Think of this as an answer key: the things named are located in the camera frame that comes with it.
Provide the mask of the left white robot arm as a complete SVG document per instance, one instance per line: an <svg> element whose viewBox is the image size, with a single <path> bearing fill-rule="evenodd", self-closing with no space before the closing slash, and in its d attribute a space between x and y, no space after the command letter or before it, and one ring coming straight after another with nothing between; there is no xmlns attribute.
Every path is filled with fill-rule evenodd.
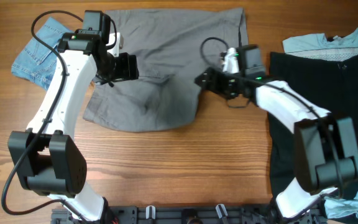
<svg viewBox="0 0 358 224"><path fill-rule="evenodd" d="M76 119L88 85L107 86L138 77L136 57L122 52L122 35L95 30L63 34L51 51L52 82L25 131L9 136L8 149L23 189L60 203L76 223L117 223L108 201L86 181L87 163L74 141Z"/></svg>

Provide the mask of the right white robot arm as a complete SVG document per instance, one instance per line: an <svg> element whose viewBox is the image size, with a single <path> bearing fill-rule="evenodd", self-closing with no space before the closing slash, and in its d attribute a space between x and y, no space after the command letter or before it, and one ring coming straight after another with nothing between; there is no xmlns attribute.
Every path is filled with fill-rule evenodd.
<svg viewBox="0 0 358 224"><path fill-rule="evenodd" d="M228 100L239 95L281 122L293 135L294 179L273 201L269 217L279 223L303 218L320 200L358 179L358 144L352 119L336 116L292 90L283 80L209 67L195 78L204 90Z"/></svg>

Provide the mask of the grey shorts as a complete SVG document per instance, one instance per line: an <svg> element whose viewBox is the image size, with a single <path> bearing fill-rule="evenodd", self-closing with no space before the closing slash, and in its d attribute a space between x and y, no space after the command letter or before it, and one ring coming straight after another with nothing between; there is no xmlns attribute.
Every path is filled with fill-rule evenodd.
<svg viewBox="0 0 358 224"><path fill-rule="evenodd" d="M119 131L162 131L192 123L200 93L195 78L227 47L248 42L241 7L115 10L109 16L124 38L123 50L137 58L139 78L98 85L83 117Z"/></svg>

